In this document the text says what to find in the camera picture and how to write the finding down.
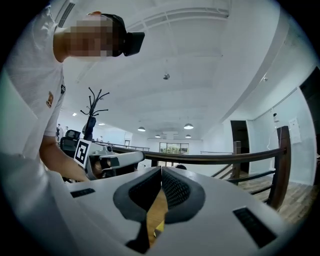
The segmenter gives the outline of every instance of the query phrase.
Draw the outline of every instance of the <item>dark door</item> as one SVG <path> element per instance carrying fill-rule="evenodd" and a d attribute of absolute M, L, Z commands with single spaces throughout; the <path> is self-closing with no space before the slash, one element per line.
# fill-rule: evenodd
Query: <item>dark door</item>
<path fill-rule="evenodd" d="M 249 153 L 249 137 L 246 121 L 231 121 L 233 141 L 241 142 L 241 154 Z M 249 173 L 249 163 L 242 162 L 240 169 L 243 172 Z"/>

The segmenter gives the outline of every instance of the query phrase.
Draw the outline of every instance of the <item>person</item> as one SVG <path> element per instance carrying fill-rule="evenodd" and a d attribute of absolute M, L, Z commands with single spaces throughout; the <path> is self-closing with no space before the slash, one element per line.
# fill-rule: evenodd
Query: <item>person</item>
<path fill-rule="evenodd" d="M 59 128 L 59 142 L 61 141 L 61 139 L 65 136 L 65 131 L 64 129 L 61 127 Z"/>
<path fill-rule="evenodd" d="M 84 170 L 56 143 L 56 125 L 66 92 L 63 63 L 69 57 L 118 56 L 126 29 L 123 20 L 100 11 L 89 13 L 76 26 L 61 28 L 50 6 L 25 28 L 5 64 L 12 84 L 37 116 L 23 155 L 40 159 L 63 177 L 88 181 Z"/>
<path fill-rule="evenodd" d="M 58 124 L 58 126 L 56 127 L 56 132 L 55 132 L 55 138 L 56 141 L 59 141 L 59 136 L 60 136 L 60 124 Z"/>
<path fill-rule="evenodd" d="M 175 168 L 178 168 L 178 169 L 182 169 L 182 170 L 186 170 L 187 167 L 185 167 L 183 164 L 177 164 L 176 166 L 174 166 Z"/>

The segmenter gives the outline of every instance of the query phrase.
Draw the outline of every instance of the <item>white t-shirt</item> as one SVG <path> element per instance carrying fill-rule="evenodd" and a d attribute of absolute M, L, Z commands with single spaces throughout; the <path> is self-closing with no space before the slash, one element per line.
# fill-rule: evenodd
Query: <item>white t-shirt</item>
<path fill-rule="evenodd" d="M 5 65 L 14 87 L 38 118 L 23 149 L 30 159 L 37 157 L 43 136 L 56 136 L 65 95 L 63 64 L 53 52 L 56 27 L 46 7 L 27 25 Z"/>
<path fill-rule="evenodd" d="M 65 135 L 65 131 L 60 127 L 59 129 L 59 139 L 61 140 L 61 138 Z"/>

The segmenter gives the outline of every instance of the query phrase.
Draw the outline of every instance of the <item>coat rack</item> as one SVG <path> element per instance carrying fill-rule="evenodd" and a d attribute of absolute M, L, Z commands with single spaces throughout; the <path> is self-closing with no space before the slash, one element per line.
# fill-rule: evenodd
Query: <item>coat rack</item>
<path fill-rule="evenodd" d="M 97 106 L 98 101 L 103 97 L 109 94 L 109 92 L 103 94 L 100 96 L 102 89 L 100 89 L 98 96 L 96 97 L 94 92 L 91 90 L 91 88 L 89 87 L 89 90 L 91 91 L 91 93 L 93 94 L 93 102 L 91 101 L 91 95 L 89 95 L 89 101 L 90 101 L 90 107 L 86 106 L 89 109 L 88 113 L 83 112 L 82 110 L 80 110 L 81 113 L 85 114 L 85 115 L 89 115 L 88 117 L 88 121 L 86 122 L 86 126 L 85 126 L 85 132 L 84 132 L 84 139 L 87 141 L 91 141 L 92 140 L 92 132 L 94 130 L 94 127 L 96 125 L 96 118 L 95 116 L 98 116 L 99 113 L 97 112 L 102 112 L 102 111 L 108 111 L 108 109 L 101 109 L 101 110 L 97 110 L 95 111 L 95 108 Z"/>

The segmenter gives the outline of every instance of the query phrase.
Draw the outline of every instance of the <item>wooden post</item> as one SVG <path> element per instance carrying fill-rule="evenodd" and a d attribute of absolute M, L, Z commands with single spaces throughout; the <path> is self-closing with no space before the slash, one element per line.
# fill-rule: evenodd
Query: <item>wooden post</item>
<path fill-rule="evenodd" d="M 273 175 L 272 187 L 266 203 L 275 210 L 282 205 L 289 183 L 291 169 L 291 142 L 289 127 L 283 126 L 277 129 L 280 149 L 285 149 L 283 155 L 276 156 L 274 161 L 275 174 Z"/>
<path fill-rule="evenodd" d="M 157 160 L 151 160 L 151 167 L 156 167 L 158 166 L 158 161 Z"/>
<path fill-rule="evenodd" d="M 241 141 L 234 141 L 233 142 L 233 152 L 235 155 L 241 154 Z M 240 178 L 240 163 L 233 164 L 231 178 L 232 179 Z"/>

